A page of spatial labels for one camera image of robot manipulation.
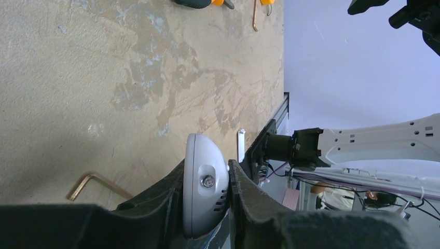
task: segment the white dome camera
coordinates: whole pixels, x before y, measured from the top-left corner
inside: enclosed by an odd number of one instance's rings
[[[200,238],[212,231],[228,209],[229,166],[207,136],[193,133],[186,142],[183,177],[183,233]]]

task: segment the white cable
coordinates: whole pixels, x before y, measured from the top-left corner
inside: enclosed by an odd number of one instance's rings
[[[422,188],[422,196],[420,197],[419,200],[423,201],[423,197],[425,196],[425,189],[423,188],[423,186],[420,186]]]

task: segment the person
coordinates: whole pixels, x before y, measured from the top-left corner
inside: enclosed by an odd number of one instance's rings
[[[324,204],[332,210],[351,211],[355,193],[353,191],[332,188],[333,186],[318,182],[312,186],[310,192],[318,195]],[[368,209],[380,209],[396,204],[397,196],[390,193],[367,191],[365,193],[364,207]]]

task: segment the black mount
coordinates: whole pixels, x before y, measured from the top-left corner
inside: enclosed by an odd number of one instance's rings
[[[297,130],[292,136],[278,135],[276,121],[272,119],[247,151],[240,163],[245,174],[258,184],[258,171],[268,160],[289,162],[291,167],[314,171],[316,167],[330,167],[319,157],[319,128]]]
[[[364,13],[370,7],[382,6],[388,0],[353,0],[348,14]],[[407,0],[406,6],[392,15],[388,22],[398,29],[406,23],[420,29],[424,42],[440,56],[440,4],[435,0]]]

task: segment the white plastic tab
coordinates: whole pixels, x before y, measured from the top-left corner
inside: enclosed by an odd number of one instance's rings
[[[246,131],[242,128],[237,133],[237,154],[238,154],[238,162],[242,162],[244,160],[244,154],[245,154],[245,143],[244,143],[244,134]]]

